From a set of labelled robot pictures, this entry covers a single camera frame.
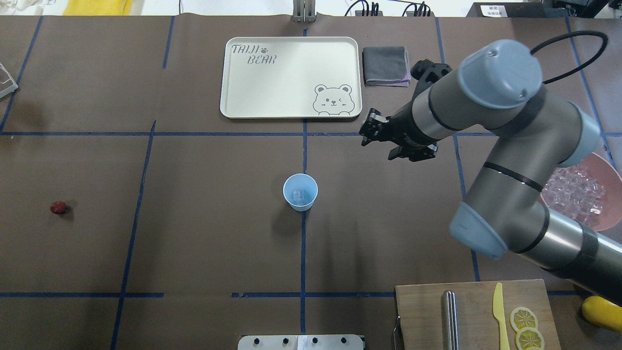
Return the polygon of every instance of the metal rod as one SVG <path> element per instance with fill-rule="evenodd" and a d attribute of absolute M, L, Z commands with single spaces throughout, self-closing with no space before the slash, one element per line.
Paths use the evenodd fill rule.
<path fill-rule="evenodd" d="M 456 309 L 456 293 L 443 292 L 443 347 L 446 350 L 458 350 L 458 311 Z"/>

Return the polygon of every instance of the white tray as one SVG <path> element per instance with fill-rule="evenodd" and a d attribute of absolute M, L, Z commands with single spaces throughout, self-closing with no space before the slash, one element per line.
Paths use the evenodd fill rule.
<path fill-rule="evenodd" d="M 235 37 L 220 111 L 228 118 L 352 118 L 361 113 L 358 45 L 350 37 Z"/>

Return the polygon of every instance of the wooden cutting board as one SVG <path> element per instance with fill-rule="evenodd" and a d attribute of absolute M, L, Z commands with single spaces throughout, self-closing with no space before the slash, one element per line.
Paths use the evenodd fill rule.
<path fill-rule="evenodd" d="M 518 350 L 509 315 L 518 306 L 538 319 L 547 350 L 561 350 L 543 280 L 500 281 L 510 349 Z M 441 299 L 445 290 L 456 293 L 460 350 L 499 349 L 499 325 L 493 316 L 496 282 L 442 283 L 396 286 L 405 350 L 443 349 Z"/>

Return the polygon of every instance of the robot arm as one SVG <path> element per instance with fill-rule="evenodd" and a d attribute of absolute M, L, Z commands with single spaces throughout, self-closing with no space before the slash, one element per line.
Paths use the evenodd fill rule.
<path fill-rule="evenodd" d="M 484 126 L 499 140 L 451 234 L 493 259 L 511 250 L 622 305 L 622 245 L 537 201 L 556 167 L 578 164 L 596 148 L 595 120 L 547 91 L 538 61 L 513 40 L 482 48 L 454 71 L 429 61 L 418 66 L 414 77 L 424 86 L 392 117 L 372 109 L 360 131 L 363 146 L 392 141 L 398 147 L 389 159 L 418 161 L 434 157 L 437 141 Z"/>

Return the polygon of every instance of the metal handle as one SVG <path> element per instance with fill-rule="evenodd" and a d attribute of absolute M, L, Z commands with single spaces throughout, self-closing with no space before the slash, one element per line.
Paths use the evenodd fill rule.
<path fill-rule="evenodd" d="M 398 350 L 398 343 L 400 343 L 398 340 L 400 338 L 400 333 L 402 333 L 401 322 L 402 318 L 398 315 L 395 319 L 395 328 L 393 328 L 393 338 L 391 339 L 391 345 L 393 350 Z M 404 345 L 401 344 L 401 346 L 399 346 L 399 349 L 404 349 Z"/>
<path fill-rule="evenodd" d="M 458 350 L 458 311 L 456 293 L 443 292 L 443 347 L 446 350 Z"/>

